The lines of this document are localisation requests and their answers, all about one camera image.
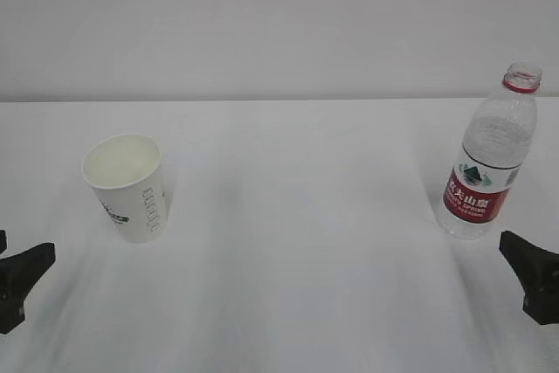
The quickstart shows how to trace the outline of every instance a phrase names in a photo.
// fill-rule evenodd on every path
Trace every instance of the clear plastic bottle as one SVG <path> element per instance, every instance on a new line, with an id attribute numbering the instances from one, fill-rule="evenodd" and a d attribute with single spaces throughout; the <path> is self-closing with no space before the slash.
<path id="1" fill-rule="evenodd" d="M 536 66 L 512 64 L 503 88 L 470 121 L 436 214 L 438 224 L 452 235 L 476 239 L 490 229 L 528 154 L 541 78 Z"/>

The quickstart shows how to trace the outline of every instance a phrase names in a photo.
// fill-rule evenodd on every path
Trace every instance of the cup rim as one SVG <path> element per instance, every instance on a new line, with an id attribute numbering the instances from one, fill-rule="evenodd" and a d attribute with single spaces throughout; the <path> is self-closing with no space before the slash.
<path id="1" fill-rule="evenodd" d="M 150 141 L 151 143 L 153 143 L 155 145 L 155 148 L 157 149 L 157 153 L 158 153 L 157 164 L 155 165 L 155 167 L 152 170 L 149 171 L 149 173 L 147 175 L 145 175 L 145 176 L 143 176 L 139 179 L 136 179 L 135 181 L 133 181 L 131 183 L 124 183 L 123 185 L 119 185 L 119 186 L 116 186 L 116 187 L 103 187 L 103 186 L 96 185 L 96 184 L 92 183 L 91 181 L 89 181 L 89 179 L 87 179 L 86 172 L 85 172 L 87 157 L 89 157 L 91 155 L 91 153 L 94 150 L 96 150 L 101 144 L 106 143 L 106 142 L 110 142 L 110 141 L 112 141 L 114 139 L 118 139 L 120 137 L 141 137 L 141 138 L 146 139 L 146 140 Z M 141 183 L 142 181 L 145 181 L 150 176 L 152 176 L 161 167 L 162 158 L 163 158 L 163 153 L 162 153 L 159 145 L 151 137 L 148 137 L 146 135 L 140 135 L 140 134 L 137 134 L 137 133 L 124 133 L 124 134 L 121 134 L 121 135 L 112 135 L 112 136 L 110 136 L 106 139 L 103 139 L 103 140 L 95 143 L 87 151 L 86 155 L 81 160 L 81 177 L 84 179 L 84 181 L 86 181 L 89 184 L 89 186 L 91 186 L 92 188 L 94 188 L 96 190 L 104 190 L 104 191 L 124 190 L 125 188 L 132 187 L 132 186 L 134 186 L 138 183 Z"/>

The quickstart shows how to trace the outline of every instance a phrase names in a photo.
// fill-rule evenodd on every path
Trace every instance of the white paper cup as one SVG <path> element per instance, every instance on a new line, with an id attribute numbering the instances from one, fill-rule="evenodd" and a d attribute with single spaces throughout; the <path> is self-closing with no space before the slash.
<path id="1" fill-rule="evenodd" d="M 117 135 L 94 146 L 82 175 L 128 242 L 157 238 L 167 224 L 162 153 L 143 135 Z"/>

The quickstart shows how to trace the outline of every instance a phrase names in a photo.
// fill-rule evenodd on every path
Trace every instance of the white table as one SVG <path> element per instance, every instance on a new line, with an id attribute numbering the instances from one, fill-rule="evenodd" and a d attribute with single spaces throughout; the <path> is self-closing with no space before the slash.
<path id="1" fill-rule="evenodd" d="M 8 251 L 57 262 L 0 337 L 3 373 L 551 372 L 557 327 L 521 311 L 511 229 L 559 251 L 559 99 L 492 232 L 438 200 L 478 100 L 0 105 Z M 165 152 L 169 225 L 124 242 L 80 177 L 110 135 Z"/>

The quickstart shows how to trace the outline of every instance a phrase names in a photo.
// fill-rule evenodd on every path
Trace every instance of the mountain logo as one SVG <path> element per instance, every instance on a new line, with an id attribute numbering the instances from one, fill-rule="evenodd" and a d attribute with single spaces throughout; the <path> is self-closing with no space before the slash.
<path id="1" fill-rule="evenodd" d="M 477 166 L 472 166 L 468 168 L 468 165 L 462 164 L 459 165 L 460 172 L 462 173 L 462 177 L 464 181 L 468 185 L 472 185 L 473 187 L 477 187 L 482 185 L 484 187 L 488 187 L 489 185 L 493 184 L 487 173 L 483 172 L 480 173 L 480 170 Z"/>

